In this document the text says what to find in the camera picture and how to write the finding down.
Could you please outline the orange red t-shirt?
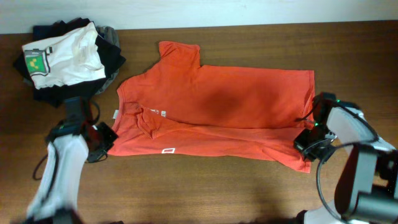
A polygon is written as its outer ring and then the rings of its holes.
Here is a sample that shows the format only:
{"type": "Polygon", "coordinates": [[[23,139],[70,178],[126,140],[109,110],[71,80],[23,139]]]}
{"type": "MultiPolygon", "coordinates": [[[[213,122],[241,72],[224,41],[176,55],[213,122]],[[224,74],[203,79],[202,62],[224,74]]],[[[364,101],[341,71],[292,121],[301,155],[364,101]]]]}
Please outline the orange red t-shirt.
{"type": "Polygon", "coordinates": [[[202,65],[199,46],[171,41],[159,53],[117,90],[111,155],[234,156],[310,171],[293,141],[310,127],[313,71],[202,65]]]}

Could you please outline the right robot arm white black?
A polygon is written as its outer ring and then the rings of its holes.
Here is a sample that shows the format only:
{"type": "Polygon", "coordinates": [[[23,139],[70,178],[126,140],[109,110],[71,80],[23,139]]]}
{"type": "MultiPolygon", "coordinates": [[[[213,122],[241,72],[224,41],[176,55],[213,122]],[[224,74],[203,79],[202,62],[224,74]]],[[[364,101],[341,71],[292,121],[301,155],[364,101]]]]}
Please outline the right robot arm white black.
{"type": "Polygon", "coordinates": [[[354,104],[317,103],[310,114],[314,127],[296,137],[294,148],[304,158],[319,161],[316,184],[323,206],[300,212],[296,222],[397,223],[397,149],[378,135],[354,104]],[[339,149],[346,149],[349,156],[328,203],[321,171],[339,149]]]}

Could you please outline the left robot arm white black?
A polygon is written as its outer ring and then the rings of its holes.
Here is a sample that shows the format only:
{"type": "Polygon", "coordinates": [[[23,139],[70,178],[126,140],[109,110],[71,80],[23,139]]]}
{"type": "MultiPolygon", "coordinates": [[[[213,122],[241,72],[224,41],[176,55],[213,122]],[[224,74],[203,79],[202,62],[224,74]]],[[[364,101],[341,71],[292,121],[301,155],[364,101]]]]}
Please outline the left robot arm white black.
{"type": "Polygon", "coordinates": [[[117,138],[104,122],[63,123],[51,129],[45,170],[24,223],[82,223],[77,200],[83,166],[106,157],[117,138]]]}

